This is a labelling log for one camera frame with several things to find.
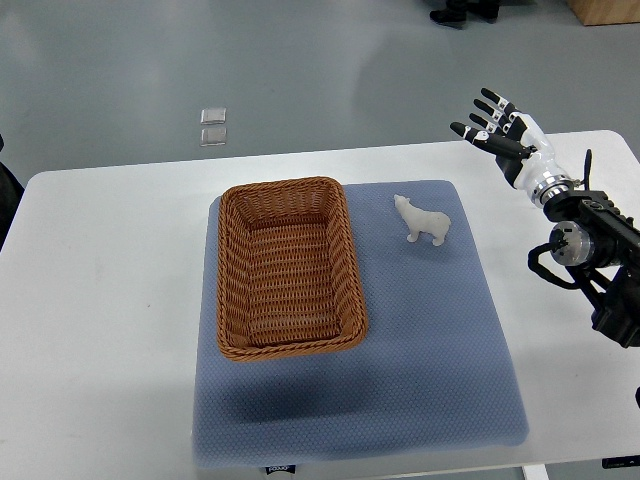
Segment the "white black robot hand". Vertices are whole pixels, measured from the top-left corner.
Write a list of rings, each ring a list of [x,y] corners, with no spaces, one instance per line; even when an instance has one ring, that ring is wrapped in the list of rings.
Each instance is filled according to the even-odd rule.
[[[556,162],[546,134],[531,117],[500,94],[483,88],[469,114],[469,125],[450,129],[479,150],[495,157],[507,183],[525,192],[541,208],[553,196],[575,188],[574,180]]]

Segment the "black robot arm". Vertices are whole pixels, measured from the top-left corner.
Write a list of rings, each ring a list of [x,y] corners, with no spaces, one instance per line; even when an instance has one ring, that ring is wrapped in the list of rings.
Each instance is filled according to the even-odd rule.
[[[639,230],[603,191],[584,178],[548,177],[532,200],[554,223],[549,240],[528,254],[528,268],[545,281],[579,290],[591,303],[592,328],[624,348],[639,345]]]

